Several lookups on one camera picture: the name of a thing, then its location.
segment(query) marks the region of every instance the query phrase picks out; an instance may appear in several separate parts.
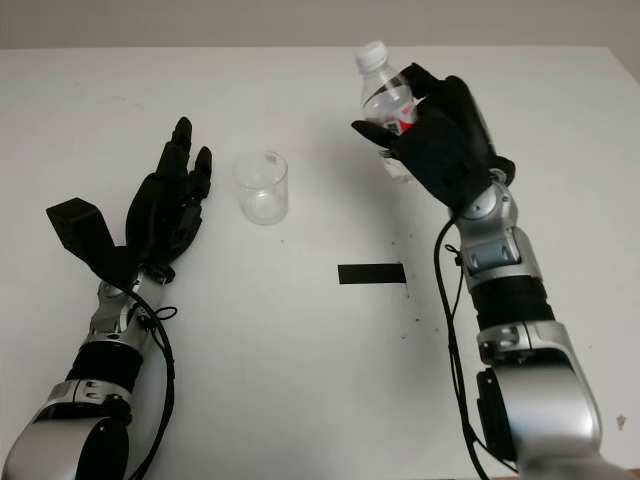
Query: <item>black rectangle marker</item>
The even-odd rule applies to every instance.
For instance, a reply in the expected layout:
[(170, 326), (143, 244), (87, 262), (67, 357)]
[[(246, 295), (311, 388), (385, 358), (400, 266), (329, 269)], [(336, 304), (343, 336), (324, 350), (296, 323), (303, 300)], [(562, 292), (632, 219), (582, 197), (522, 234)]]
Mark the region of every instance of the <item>black rectangle marker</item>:
[(401, 263), (338, 265), (340, 285), (363, 283), (407, 283)]

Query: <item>white tabletop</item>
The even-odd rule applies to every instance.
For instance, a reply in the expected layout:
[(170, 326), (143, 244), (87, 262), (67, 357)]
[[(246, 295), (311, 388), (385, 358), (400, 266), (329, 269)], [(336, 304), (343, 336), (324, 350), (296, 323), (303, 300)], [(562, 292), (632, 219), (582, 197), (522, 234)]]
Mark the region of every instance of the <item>white tabletop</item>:
[[(637, 466), (640, 88), (601, 48), (391, 56), (471, 86), (499, 153), (518, 166), (520, 225), (600, 405), (603, 452)], [(352, 49), (1, 51), (0, 72), (3, 462), (64, 379), (96, 307), (96, 278), (62, 248), (45, 209), (81, 197), (122, 243), (129, 203), (186, 115), (194, 152), (214, 152), (215, 178), (166, 288), (165, 303), (180, 309), (167, 323), (177, 402), (149, 478), (473, 475), (431, 263), (446, 212), (419, 185), (394, 184), (350, 129), (360, 96)], [(249, 223), (234, 197), (233, 160), (253, 148), (289, 161), (291, 210), (273, 227)], [(338, 284), (338, 264), (395, 261), (408, 290)], [(482, 365), (466, 294), (457, 325), (477, 420)], [(147, 359), (134, 439), (155, 433), (163, 374)]]

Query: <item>robotic arm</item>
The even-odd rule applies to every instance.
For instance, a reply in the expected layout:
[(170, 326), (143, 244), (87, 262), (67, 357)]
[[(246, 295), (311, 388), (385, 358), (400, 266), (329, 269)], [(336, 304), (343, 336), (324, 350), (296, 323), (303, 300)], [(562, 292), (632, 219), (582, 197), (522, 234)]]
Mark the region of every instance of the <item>robotic arm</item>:
[(64, 247), (102, 280), (99, 306), (65, 381), (53, 387), (9, 452), (3, 480), (121, 480), (131, 396), (153, 337), (167, 363), (165, 406), (151, 451), (132, 478), (149, 468), (173, 409), (171, 345), (155, 311), (162, 286), (175, 276), (170, 263), (198, 232), (200, 202), (211, 186), (211, 152), (203, 148), (188, 172), (190, 148), (191, 123), (183, 117), (131, 204), (126, 246), (114, 245), (102, 214), (84, 200), (47, 210)]
[[(595, 399), (566, 328), (547, 304), (529, 239), (517, 226), (508, 188), (513, 162), (496, 155), (461, 79), (438, 80), (416, 64), (402, 75), (414, 96), (425, 99), (415, 125), (401, 136), (364, 121), (353, 127), (449, 207), (451, 220), (439, 242), (454, 224), (460, 232), (480, 357), (488, 366), (477, 375), (487, 447), (496, 458), (515, 461), (523, 480), (635, 478), (600, 455)], [(452, 322), (446, 303), (445, 313)], [(464, 421), (463, 429), (468, 438)]]

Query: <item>empty glass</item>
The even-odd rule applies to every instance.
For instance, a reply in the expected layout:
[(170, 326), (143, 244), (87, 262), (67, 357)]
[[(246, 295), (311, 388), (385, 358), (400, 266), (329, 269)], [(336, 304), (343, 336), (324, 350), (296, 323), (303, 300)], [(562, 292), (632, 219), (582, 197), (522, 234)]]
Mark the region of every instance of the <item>empty glass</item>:
[(289, 209), (287, 162), (276, 152), (241, 156), (233, 166), (233, 179), (244, 214), (259, 225), (273, 225)]

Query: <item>silver robot arm segment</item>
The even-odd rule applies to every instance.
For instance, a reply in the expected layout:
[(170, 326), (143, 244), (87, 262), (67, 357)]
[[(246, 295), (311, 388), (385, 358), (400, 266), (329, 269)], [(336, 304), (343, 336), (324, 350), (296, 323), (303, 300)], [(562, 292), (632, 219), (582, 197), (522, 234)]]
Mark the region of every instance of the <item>silver robot arm segment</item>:
[(461, 257), (478, 312), (478, 406), (489, 448), (523, 480), (630, 480), (600, 455), (598, 408), (565, 326), (546, 303), (517, 206), (494, 181), (458, 218)]

